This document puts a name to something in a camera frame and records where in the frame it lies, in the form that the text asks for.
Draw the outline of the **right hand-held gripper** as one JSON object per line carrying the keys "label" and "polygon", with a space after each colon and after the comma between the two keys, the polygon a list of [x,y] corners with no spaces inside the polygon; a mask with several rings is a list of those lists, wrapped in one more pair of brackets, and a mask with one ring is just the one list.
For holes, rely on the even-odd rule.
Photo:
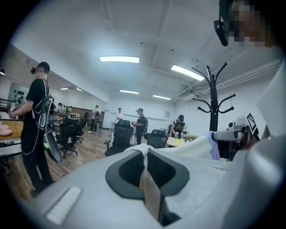
{"label": "right hand-held gripper", "polygon": [[236,141],[232,143],[237,150],[250,149],[256,142],[260,141],[259,130],[250,112],[241,115],[237,120],[230,122],[226,131],[212,133],[215,141]]}

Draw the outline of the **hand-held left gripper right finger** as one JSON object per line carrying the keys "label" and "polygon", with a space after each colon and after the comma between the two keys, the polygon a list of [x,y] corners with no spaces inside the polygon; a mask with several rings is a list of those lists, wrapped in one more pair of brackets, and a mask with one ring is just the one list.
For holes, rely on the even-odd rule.
{"label": "hand-held left gripper right finger", "polygon": [[149,229],[221,229],[227,210],[226,187],[231,163],[147,152]]}

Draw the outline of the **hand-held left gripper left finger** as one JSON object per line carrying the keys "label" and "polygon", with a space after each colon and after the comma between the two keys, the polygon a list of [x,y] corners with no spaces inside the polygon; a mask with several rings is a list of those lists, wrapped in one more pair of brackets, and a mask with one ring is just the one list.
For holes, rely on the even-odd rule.
{"label": "hand-held left gripper left finger", "polygon": [[130,181],[142,167],[134,150],[89,162],[22,206],[40,229],[159,229]]}

